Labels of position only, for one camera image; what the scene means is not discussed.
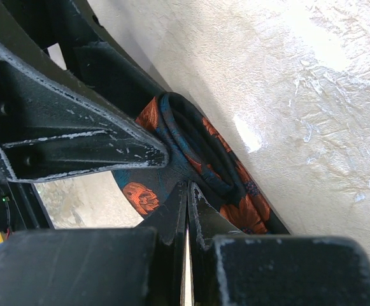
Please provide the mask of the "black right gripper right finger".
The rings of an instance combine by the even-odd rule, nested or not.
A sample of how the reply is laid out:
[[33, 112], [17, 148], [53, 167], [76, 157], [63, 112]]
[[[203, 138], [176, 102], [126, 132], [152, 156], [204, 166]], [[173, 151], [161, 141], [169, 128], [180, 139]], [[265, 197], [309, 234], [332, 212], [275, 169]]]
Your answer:
[[370, 261], [345, 237], [247, 235], [188, 185], [194, 305], [370, 305]]

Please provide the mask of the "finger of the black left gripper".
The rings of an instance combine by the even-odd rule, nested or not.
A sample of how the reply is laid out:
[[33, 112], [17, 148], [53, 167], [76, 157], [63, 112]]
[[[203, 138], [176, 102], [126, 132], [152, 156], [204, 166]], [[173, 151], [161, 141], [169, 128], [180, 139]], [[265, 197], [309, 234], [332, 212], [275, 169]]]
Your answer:
[[132, 118], [157, 111], [164, 89], [111, 37], [87, 1], [3, 1], [43, 50], [59, 44], [67, 69]]
[[162, 168], [156, 137], [66, 67], [59, 44], [41, 49], [0, 1], [0, 179], [47, 182]]

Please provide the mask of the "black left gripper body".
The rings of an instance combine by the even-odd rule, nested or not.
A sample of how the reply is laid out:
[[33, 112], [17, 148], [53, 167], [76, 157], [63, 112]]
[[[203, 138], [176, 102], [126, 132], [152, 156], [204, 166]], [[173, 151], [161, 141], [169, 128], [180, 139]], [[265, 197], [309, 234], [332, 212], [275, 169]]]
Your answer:
[[53, 228], [34, 185], [0, 179], [0, 232]]

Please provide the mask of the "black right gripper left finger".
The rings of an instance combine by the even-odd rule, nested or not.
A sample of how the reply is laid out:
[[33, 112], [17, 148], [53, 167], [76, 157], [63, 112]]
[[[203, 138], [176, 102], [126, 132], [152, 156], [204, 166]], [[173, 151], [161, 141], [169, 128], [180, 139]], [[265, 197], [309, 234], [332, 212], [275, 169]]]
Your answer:
[[187, 184], [133, 228], [43, 229], [0, 250], [0, 305], [182, 305]]

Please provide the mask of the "black orange floral tie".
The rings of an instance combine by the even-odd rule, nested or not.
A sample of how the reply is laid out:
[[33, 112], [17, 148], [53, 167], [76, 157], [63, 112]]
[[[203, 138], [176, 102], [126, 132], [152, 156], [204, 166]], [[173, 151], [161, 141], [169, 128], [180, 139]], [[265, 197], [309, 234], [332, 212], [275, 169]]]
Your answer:
[[169, 153], [159, 169], [116, 170], [113, 177], [128, 202], [147, 218], [178, 182], [195, 182], [207, 202], [246, 234], [287, 234], [253, 178], [210, 121], [183, 96], [153, 98], [136, 123]]

